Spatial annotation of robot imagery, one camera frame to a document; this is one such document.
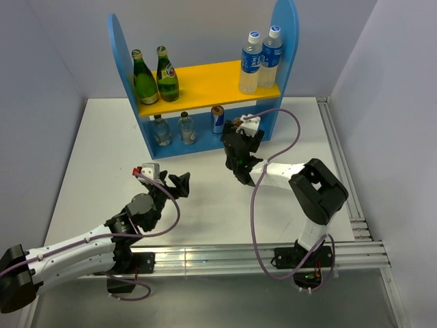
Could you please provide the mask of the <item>clear glass bottle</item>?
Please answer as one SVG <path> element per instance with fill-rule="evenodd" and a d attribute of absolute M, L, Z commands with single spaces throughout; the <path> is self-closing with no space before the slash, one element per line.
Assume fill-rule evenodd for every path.
<path fill-rule="evenodd" d="M 186 111 L 181 112 L 178 127 L 182 143 L 186 145 L 193 144 L 196 140 L 194 121 Z"/>
<path fill-rule="evenodd" d="M 169 146 L 171 143 L 171 131 L 168 122 L 161 116 L 155 115 L 152 122 L 153 134 L 159 146 Z"/>

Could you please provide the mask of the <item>blue and yellow wooden shelf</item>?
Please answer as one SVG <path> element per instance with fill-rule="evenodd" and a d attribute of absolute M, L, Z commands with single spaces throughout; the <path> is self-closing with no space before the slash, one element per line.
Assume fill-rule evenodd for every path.
<path fill-rule="evenodd" d="M 259 88 L 246 95 L 239 91 L 240 61 L 224 61 L 214 64 L 176 68 L 182 90 L 174 102 L 159 100 L 153 105 L 143 104 L 134 87 L 134 64 L 115 14 L 107 19 L 109 38 L 115 65 L 136 117 L 141 134 L 152 159 L 162 159 L 194 152 L 222 148 L 220 136 L 212 131 L 211 107 L 233 104 L 233 109 L 225 110 L 225 119 L 232 120 L 242 115 L 257 114 L 281 105 L 290 72 L 298 48 L 300 34 L 299 18 L 293 1 L 277 1 L 272 12 L 271 24 L 281 28 L 280 38 L 283 52 L 277 66 L 275 85 Z M 158 145 L 153 131 L 153 115 L 177 114 L 182 111 L 201 109 L 193 114 L 196 141 L 193 145 L 182 143 L 178 133 L 178 117 L 169 118 L 172 142 L 168 146 Z"/>

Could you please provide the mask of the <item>green Perrier bottle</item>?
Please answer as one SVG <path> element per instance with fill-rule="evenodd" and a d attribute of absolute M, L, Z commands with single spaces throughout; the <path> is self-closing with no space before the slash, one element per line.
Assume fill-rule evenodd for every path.
<path fill-rule="evenodd" d="M 167 49 L 164 46 L 158 46 L 156 52 L 158 55 L 156 79 L 160 96 L 166 102 L 176 101 L 180 93 L 176 71 L 168 58 Z"/>
<path fill-rule="evenodd" d="M 143 104 L 152 105 L 158 101 L 155 78 L 146 66 L 139 49 L 132 50 L 131 55 L 134 63 L 134 85 L 137 96 Z"/>

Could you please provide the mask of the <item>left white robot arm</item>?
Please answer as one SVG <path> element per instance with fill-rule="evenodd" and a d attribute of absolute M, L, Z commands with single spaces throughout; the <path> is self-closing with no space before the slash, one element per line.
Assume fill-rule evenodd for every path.
<path fill-rule="evenodd" d="M 1 313 L 20 310 L 46 289 L 84 275 L 111 279 L 132 267 L 131 245 L 153 238 L 166 201 L 176 203 L 189 195 L 190 173 L 163 171 L 153 178 L 135 168 L 135 178 L 147 189 L 104 224 L 93 230 L 45 247 L 26 250 L 9 247 L 1 257 Z"/>

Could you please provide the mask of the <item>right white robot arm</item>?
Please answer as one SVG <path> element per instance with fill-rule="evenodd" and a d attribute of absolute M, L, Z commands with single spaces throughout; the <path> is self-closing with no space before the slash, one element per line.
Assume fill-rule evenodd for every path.
<path fill-rule="evenodd" d="M 307 217 L 302 232 L 291 247 L 277 247 L 271 264 L 276 269 L 331 267 L 335 247 L 328 246 L 328 228 L 348 198 L 348 191 L 319 159 L 303 164 L 270 163 L 254 157 L 263 131 L 254 135 L 226 121 L 221 141 L 226 167 L 243 185 L 276 187 L 292 191 Z"/>

